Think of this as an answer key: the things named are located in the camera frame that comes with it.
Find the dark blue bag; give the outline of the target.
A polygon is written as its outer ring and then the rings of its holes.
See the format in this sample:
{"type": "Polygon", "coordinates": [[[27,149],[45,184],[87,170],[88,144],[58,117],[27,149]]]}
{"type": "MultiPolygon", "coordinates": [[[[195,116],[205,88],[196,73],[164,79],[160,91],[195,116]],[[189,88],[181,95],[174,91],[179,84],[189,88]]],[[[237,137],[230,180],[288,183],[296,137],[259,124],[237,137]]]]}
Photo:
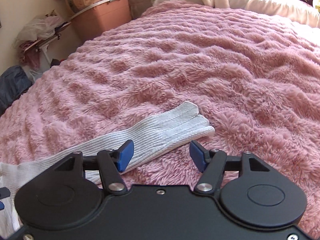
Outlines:
{"type": "Polygon", "coordinates": [[[33,83],[21,66],[9,67],[1,75],[1,115],[12,103],[25,93],[33,83]]]}

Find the pink plastic storage bin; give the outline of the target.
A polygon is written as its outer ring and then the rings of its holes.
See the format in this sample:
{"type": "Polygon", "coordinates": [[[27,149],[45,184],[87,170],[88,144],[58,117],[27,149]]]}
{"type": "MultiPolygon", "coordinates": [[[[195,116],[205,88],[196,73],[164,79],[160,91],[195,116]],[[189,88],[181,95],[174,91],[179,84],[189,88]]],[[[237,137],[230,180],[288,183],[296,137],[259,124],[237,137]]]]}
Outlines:
{"type": "Polygon", "coordinates": [[[129,0],[101,0],[71,17],[71,24],[82,42],[132,20],[129,0]]]}

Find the white plastic bag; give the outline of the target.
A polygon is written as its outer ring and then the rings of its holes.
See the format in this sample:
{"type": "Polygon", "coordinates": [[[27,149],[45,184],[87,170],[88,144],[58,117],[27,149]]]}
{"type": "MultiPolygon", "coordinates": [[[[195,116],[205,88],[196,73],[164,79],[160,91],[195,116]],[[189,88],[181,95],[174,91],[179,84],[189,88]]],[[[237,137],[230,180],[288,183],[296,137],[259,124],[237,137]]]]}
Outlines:
{"type": "Polygon", "coordinates": [[[14,48],[18,48],[24,42],[35,42],[36,40],[44,40],[51,37],[54,29],[63,24],[63,22],[65,22],[65,20],[59,15],[32,19],[18,33],[14,48]]]}

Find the white pink pillow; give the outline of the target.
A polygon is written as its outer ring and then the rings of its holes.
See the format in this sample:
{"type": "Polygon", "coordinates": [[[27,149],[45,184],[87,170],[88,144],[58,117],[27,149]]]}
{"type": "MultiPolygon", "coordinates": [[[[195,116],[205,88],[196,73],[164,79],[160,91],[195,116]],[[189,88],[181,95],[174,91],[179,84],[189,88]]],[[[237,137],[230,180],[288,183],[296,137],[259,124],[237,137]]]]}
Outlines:
{"type": "Polygon", "coordinates": [[[300,0],[229,0],[232,9],[278,15],[313,28],[319,27],[319,12],[300,0]]]}

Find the white folding rack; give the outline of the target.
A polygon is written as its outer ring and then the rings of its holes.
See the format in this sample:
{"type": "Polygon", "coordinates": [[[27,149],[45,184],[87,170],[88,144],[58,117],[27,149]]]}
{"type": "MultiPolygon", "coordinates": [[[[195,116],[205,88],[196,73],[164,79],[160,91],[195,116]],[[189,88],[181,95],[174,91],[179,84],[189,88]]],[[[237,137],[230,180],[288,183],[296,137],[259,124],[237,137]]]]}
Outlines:
{"type": "Polygon", "coordinates": [[[26,54],[29,51],[36,51],[39,52],[44,46],[50,44],[50,42],[53,42],[55,40],[59,40],[61,37],[61,33],[68,28],[71,25],[71,22],[63,22],[63,24],[59,25],[54,29],[54,33],[51,37],[44,39],[44,40],[36,40],[31,45],[29,45],[27,48],[23,50],[23,55],[26,54]]]}

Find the white ribbed knit sweater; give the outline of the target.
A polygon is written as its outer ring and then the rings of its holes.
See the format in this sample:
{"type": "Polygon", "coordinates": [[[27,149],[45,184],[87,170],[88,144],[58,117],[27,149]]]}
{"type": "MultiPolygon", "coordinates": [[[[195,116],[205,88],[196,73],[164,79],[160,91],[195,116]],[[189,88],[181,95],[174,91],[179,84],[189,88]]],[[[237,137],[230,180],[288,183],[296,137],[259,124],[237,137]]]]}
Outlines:
{"type": "Polygon", "coordinates": [[[116,149],[125,141],[132,140],[134,154],[127,167],[127,171],[131,171],[192,140],[213,135],[214,132],[215,128],[199,113],[198,107],[185,101],[170,111],[149,116],[128,129],[101,135],[47,158],[18,165],[1,163],[1,187],[7,187],[11,193],[4,200],[4,210],[1,211],[1,236],[8,237],[20,227],[14,208],[16,192],[72,152],[80,151],[84,156],[96,155],[101,150],[116,149]]]}

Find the pink fluffy bed blanket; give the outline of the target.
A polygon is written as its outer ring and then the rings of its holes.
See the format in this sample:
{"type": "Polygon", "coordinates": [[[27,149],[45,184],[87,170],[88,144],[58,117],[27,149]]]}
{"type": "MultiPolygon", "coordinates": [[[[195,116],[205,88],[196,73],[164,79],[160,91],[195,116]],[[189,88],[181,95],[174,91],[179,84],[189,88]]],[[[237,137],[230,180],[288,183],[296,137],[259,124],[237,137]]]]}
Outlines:
{"type": "Polygon", "coordinates": [[[185,101],[214,127],[200,139],[251,151],[308,198],[319,237],[319,29],[279,16],[164,2],[85,42],[1,117],[1,164],[22,167],[185,101]]]}

